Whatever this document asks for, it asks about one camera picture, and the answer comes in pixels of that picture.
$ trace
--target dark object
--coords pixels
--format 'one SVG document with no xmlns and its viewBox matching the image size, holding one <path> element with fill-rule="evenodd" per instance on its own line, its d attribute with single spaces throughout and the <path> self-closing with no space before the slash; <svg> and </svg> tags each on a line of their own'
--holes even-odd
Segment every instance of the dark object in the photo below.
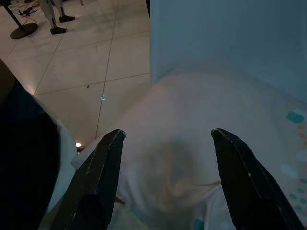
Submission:
<svg viewBox="0 0 307 230">
<path fill-rule="evenodd" d="M 63 34 L 63 33 L 66 33 L 66 29 L 55 27 L 55 28 L 51 28 L 50 32 L 52 35 Z"/>
<path fill-rule="evenodd" d="M 125 133 L 106 134 L 74 175 L 52 230 L 105 230 L 111 221 Z"/>
<path fill-rule="evenodd" d="M 26 16 L 30 16 L 30 14 L 31 14 L 31 10 L 33 9 L 33 7 L 31 6 L 31 7 L 29 7 L 28 9 L 26 9 L 26 10 L 24 10 L 24 11 L 18 11 L 19 12 L 19 14 L 20 15 L 26 15 Z"/>
<path fill-rule="evenodd" d="M 16 30 L 14 30 L 11 33 L 11 39 L 19 39 L 19 38 L 22 38 L 22 37 L 26 37 L 26 36 L 30 35 L 31 33 L 33 33 L 37 29 L 36 23 L 28 23 L 26 25 L 21 25 L 20 22 L 15 17 L 15 15 L 10 10 L 10 8 L 7 5 L 3 5 L 3 7 L 5 8 L 5 10 L 10 14 L 10 16 L 14 19 L 14 21 L 19 26 L 19 28 L 17 28 Z"/>
<path fill-rule="evenodd" d="M 62 17 L 59 17 L 59 22 L 60 23 L 64 23 L 64 22 L 70 22 L 75 20 L 75 17 L 71 17 L 71 16 L 67 16 L 67 15 L 63 15 Z"/>
<path fill-rule="evenodd" d="M 304 230 L 271 174 L 237 136 L 211 132 L 223 192 L 237 230 Z"/>
<path fill-rule="evenodd" d="M 146 0 L 148 15 L 150 16 L 150 0 Z"/>
</svg>

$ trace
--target person's leg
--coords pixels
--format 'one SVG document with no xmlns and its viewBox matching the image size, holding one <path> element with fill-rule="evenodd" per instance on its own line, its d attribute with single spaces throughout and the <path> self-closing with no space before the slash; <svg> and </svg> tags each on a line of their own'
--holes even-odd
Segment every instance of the person's leg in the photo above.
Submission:
<svg viewBox="0 0 307 230">
<path fill-rule="evenodd" d="M 39 0 L 39 4 L 41 6 L 42 11 L 45 14 L 45 17 L 48 19 L 51 29 L 50 32 L 54 34 L 62 34 L 66 32 L 66 29 L 57 27 L 55 18 L 54 18 L 54 12 L 51 5 L 51 0 Z"/>
<path fill-rule="evenodd" d="M 59 13 L 60 13 L 60 17 L 59 17 L 59 22 L 63 23 L 63 22 L 70 22 L 75 20 L 75 17 L 71 17 L 71 16 L 67 16 L 65 15 L 64 12 L 64 8 L 63 8 L 63 2 L 62 0 L 53 0 L 56 8 L 58 9 Z"/>
</svg>

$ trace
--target white cloth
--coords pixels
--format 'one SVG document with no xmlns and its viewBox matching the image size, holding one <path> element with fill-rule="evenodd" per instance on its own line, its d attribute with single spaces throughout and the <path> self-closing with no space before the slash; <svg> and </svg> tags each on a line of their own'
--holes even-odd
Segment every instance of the white cloth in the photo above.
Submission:
<svg viewBox="0 0 307 230">
<path fill-rule="evenodd" d="M 307 167 L 296 154 L 307 150 L 300 136 L 307 134 L 307 116 L 300 124 L 290 121 L 296 109 L 307 112 L 305 104 L 231 67 L 178 68 L 114 126 L 126 132 L 117 195 L 153 230 L 197 229 L 199 221 L 206 230 L 233 229 L 211 137 L 212 129 L 223 128 L 250 146 L 306 226 L 300 200 Z"/>
</svg>

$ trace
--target black pole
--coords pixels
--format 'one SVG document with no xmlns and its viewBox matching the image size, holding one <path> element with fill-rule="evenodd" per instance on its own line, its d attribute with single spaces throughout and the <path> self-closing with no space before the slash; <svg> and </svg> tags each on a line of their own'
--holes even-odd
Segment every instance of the black pole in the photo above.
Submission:
<svg viewBox="0 0 307 230">
<path fill-rule="evenodd" d="M 6 11 L 10 14 L 10 16 L 14 19 L 14 21 L 17 23 L 17 25 L 19 26 L 20 29 L 24 30 L 23 25 L 20 24 L 20 22 L 18 21 L 18 19 L 15 17 L 15 15 L 13 14 L 13 12 L 10 10 L 10 8 L 7 5 L 3 5 L 4 9 L 6 9 Z"/>
</svg>

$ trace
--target white floor tile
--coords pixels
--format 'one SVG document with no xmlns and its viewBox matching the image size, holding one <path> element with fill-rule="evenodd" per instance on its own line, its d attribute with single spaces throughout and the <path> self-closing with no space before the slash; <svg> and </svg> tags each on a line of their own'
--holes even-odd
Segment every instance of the white floor tile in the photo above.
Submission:
<svg viewBox="0 0 307 230">
<path fill-rule="evenodd" d="M 149 73 L 149 33 L 114 39 L 106 80 Z"/>
<path fill-rule="evenodd" d="M 119 0 L 114 37 L 147 32 L 150 29 L 145 0 Z"/>
<path fill-rule="evenodd" d="M 105 80 L 110 41 L 57 51 L 36 93 L 51 92 Z"/>
<path fill-rule="evenodd" d="M 7 63 L 7 66 L 23 87 L 30 94 L 34 94 L 51 57 L 52 54 L 46 54 L 20 61 L 9 62 Z"/>
<path fill-rule="evenodd" d="M 149 74 L 106 82 L 97 136 L 106 134 L 150 88 Z"/>
<path fill-rule="evenodd" d="M 77 5 L 75 16 L 78 18 L 100 16 L 105 21 L 115 20 L 117 0 L 83 0 L 84 6 Z"/>
<path fill-rule="evenodd" d="M 113 27 L 114 21 L 106 21 L 101 16 L 77 18 L 68 25 L 57 50 L 109 40 L 112 38 Z"/>
<path fill-rule="evenodd" d="M 36 95 L 73 134 L 76 142 L 89 144 L 95 138 L 104 83 Z"/>
<path fill-rule="evenodd" d="M 18 40 L 11 39 L 10 34 L 12 31 L 6 30 L 6 33 L 0 34 L 0 58 L 2 60 L 5 60 L 5 58 L 9 55 L 9 53 L 18 43 Z"/>
<path fill-rule="evenodd" d="M 21 38 L 6 61 L 15 61 L 53 53 L 61 37 L 61 34 L 52 35 L 50 31 L 37 30 L 31 35 Z"/>
</svg>

